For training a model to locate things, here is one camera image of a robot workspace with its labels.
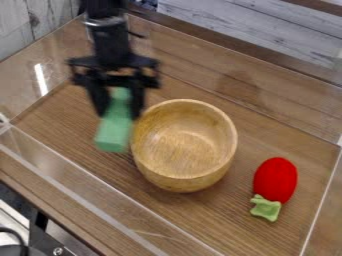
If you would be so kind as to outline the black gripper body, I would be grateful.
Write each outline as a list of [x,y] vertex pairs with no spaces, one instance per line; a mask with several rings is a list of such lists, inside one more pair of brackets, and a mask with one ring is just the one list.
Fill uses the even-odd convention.
[[130,36],[143,35],[129,30],[126,18],[86,18],[85,25],[94,52],[67,60],[74,83],[86,86],[89,81],[98,80],[126,87],[126,82],[138,80],[145,88],[159,88],[159,61],[133,51]]

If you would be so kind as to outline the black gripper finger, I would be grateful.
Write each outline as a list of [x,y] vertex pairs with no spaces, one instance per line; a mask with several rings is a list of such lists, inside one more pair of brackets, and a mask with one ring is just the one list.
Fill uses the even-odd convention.
[[89,82],[86,84],[86,89],[97,114],[103,116],[111,103],[109,90],[97,82]]
[[131,117],[138,119],[145,108],[145,99],[146,99],[146,88],[141,85],[133,85],[130,88],[131,92]]

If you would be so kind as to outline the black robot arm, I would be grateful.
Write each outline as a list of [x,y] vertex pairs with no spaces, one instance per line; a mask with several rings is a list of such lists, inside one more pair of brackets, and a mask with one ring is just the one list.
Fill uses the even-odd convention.
[[70,58],[67,64],[75,85],[87,90],[97,114],[103,117],[113,102],[107,87],[129,90],[129,117],[137,119],[145,108],[146,89],[161,88],[159,61],[133,51],[126,13],[127,0],[81,0],[85,25],[93,40],[93,54]]

